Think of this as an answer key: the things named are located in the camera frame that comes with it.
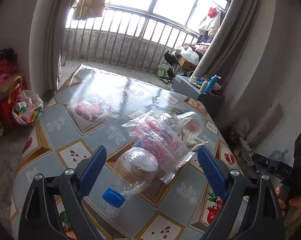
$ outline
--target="red bag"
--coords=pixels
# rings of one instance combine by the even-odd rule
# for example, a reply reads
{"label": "red bag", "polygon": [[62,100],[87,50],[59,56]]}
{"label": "red bag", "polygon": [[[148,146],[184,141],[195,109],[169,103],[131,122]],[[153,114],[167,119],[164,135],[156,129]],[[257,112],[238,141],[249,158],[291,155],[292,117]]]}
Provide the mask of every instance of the red bag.
{"label": "red bag", "polygon": [[22,92],[22,90],[26,89],[27,87],[25,83],[23,83],[21,76],[17,76],[15,78],[15,82],[10,87],[9,96],[0,102],[0,120],[7,130],[13,130],[17,126],[17,123],[12,115],[12,109],[16,102],[17,96],[20,94],[20,92]]}
{"label": "red bag", "polygon": [[209,17],[213,18],[216,16],[216,8],[209,8],[209,14],[207,14]]}

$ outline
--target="red gift bag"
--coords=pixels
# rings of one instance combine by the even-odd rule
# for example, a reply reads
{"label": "red gift bag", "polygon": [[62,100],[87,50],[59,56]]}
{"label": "red gift bag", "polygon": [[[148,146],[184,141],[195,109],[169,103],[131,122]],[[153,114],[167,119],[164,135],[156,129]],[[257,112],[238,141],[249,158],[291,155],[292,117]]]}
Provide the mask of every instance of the red gift bag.
{"label": "red gift bag", "polygon": [[10,87],[10,93],[8,97],[0,102],[0,120],[7,130],[13,130],[17,126],[17,123],[12,115],[12,109],[16,102],[17,96],[20,94],[20,92],[22,92],[22,90],[26,89],[27,87],[25,83],[23,83],[21,76],[17,76],[14,83]]}

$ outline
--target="blue bottle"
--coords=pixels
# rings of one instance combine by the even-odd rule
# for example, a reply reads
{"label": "blue bottle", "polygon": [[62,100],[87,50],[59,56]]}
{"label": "blue bottle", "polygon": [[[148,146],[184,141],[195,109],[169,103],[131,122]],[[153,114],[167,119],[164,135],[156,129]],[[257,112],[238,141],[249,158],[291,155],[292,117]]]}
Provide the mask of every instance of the blue bottle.
{"label": "blue bottle", "polygon": [[210,80],[210,82],[208,83],[208,85],[207,85],[207,87],[205,88],[205,90],[204,90],[204,92],[206,93],[206,94],[209,94],[211,91],[212,91],[212,89],[214,88],[214,85],[215,85],[215,83],[217,82],[217,80],[218,79],[220,79],[221,77],[218,77],[218,76],[213,76],[212,78],[211,78],[211,80]]}

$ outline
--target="blue bottle cap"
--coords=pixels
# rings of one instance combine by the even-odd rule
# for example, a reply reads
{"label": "blue bottle cap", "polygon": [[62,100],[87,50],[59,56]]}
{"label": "blue bottle cap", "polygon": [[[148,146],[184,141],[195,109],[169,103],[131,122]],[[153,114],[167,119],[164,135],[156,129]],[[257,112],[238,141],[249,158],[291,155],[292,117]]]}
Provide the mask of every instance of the blue bottle cap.
{"label": "blue bottle cap", "polygon": [[119,194],[117,191],[111,189],[110,187],[104,192],[103,199],[113,207],[121,207],[125,202],[124,197]]}

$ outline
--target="silver bolt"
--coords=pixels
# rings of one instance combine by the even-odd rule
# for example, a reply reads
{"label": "silver bolt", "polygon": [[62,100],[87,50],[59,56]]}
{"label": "silver bolt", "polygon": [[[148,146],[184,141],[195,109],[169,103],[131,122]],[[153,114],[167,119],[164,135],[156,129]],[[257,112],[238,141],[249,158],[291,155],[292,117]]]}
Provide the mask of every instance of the silver bolt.
{"label": "silver bolt", "polygon": [[42,174],[36,174],[35,175],[35,180],[40,180],[41,178],[42,178],[43,176],[42,176]]}
{"label": "silver bolt", "polygon": [[265,180],[269,180],[270,179],[270,177],[267,174],[263,174],[262,178],[265,179]]}
{"label": "silver bolt", "polygon": [[231,170],[231,175],[238,176],[240,172],[238,170]]}
{"label": "silver bolt", "polygon": [[66,175],[72,175],[73,173],[74,173],[73,169],[67,169],[67,170],[65,170],[65,174]]}

